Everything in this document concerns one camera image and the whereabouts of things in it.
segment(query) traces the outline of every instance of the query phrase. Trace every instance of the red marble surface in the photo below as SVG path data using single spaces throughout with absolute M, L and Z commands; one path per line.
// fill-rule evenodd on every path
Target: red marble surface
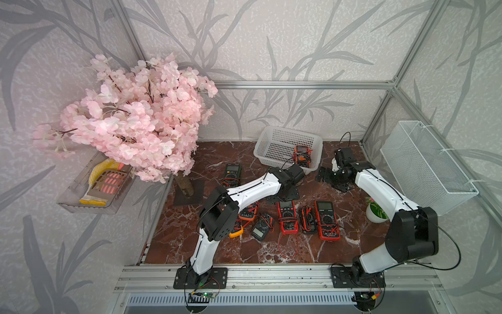
M 338 142 L 324 142 L 321 165 L 331 167 L 333 151 Z M 357 160 L 364 155 L 357 142 L 351 142 Z M 227 163 L 242 165 L 241 182 L 247 183 L 263 175 L 267 169 L 253 155 L 254 142 L 204 142 L 199 143 L 195 154 L 195 166 L 190 178 L 206 181 L 204 195 L 220 184 Z M 284 258 L 279 253 L 278 239 L 280 226 L 274 223 L 274 232 L 269 232 L 263 242 L 258 242 L 250 233 L 254 222 L 244 230 L 244 234 L 221 241 L 214 256 L 214 263 L 349 263 L 356 255 L 368 252 L 384 242 L 389 223 L 374 224 L 366 218 L 368 196 L 360 188 L 342 193 L 327 183 L 315 181 L 317 172 L 310 173 L 298 186 L 300 199 L 296 208 L 314 206 L 316 199 L 333 201 L 340 230 L 339 241 L 327 242 L 319 239 L 318 233 L 305 235 L 301 232 L 286 235 L 281 239 L 281 252 L 285 257 L 298 253 L 293 258 Z M 201 205 L 173 206 L 174 187 L 168 196 L 157 225 L 145 262 L 150 264 L 180 264 L 192 254 L 198 239 L 196 225 Z M 274 220 L 278 217 L 276 205 L 266 200 L 260 201 L 258 213 L 267 212 Z

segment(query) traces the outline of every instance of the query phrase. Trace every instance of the tree trunk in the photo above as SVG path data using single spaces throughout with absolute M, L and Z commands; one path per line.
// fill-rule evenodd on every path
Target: tree trunk
M 183 176 L 183 171 L 178 171 L 178 175 L 174 176 L 174 180 L 185 197 L 191 197 L 195 193 L 192 182 L 188 177 Z

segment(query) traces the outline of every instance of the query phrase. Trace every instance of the white pot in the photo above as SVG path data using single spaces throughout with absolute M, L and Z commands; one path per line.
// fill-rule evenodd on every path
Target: white pot
M 371 221 L 372 223 L 376 223 L 376 224 L 381 224 L 381 223 L 386 222 L 387 220 L 389 220 L 388 218 L 387 219 L 383 219 L 383 218 L 380 218 L 377 215 L 373 214 L 373 212 L 371 211 L 371 207 L 369 206 L 369 204 L 368 204 L 368 207 L 366 208 L 366 217 L 368 217 L 369 221 Z

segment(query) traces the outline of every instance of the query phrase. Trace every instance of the white plastic basket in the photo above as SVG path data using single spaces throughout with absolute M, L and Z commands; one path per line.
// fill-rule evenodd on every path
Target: white plastic basket
M 321 162 L 322 138 L 320 136 L 281 127 L 267 126 L 255 145 L 253 154 L 266 166 L 288 168 L 295 146 L 304 145 L 312 150 L 310 167 L 301 167 L 305 174 L 316 171 Z
M 447 150 L 420 121 L 399 121 L 380 150 L 401 190 L 444 215 L 478 194 Z

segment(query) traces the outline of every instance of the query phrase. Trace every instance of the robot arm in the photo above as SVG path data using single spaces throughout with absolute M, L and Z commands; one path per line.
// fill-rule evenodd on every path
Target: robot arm
M 189 273 L 192 272 L 188 280 L 205 282 L 216 248 L 232 230 L 241 210 L 271 195 L 283 201 L 298 199 L 296 184 L 304 176 L 303 170 L 294 164 L 288 169 L 271 168 L 264 176 L 238 187 L 214 189 L 200 212 L 199 239 L 187 264 Z
M 355 257 L 352 266 L 354 282 L 381 272 L 408 260 L 432 256 L 438 252 L 437 214 L 430 207 L 419 207 L 397 191 L 367 161 L 357 162 L 350 148 L 335 151 L 335 160 L 341 168 L 325 174 L 332 186 L 347 189 L 355 183 L 368 193 L 389 217 L 391 225 L 385 242 L 374 250 Z
M 409 200 L 394 189 L 377 170 L 364 169 L 358 172 L 355 184 L 382 207 L 391 221 L 385 242 L 359 257 L 358 262 L 365 273 L 377 273 L 411 259 L 437 254 L 435 211 L 429 207 L 421 208 Z

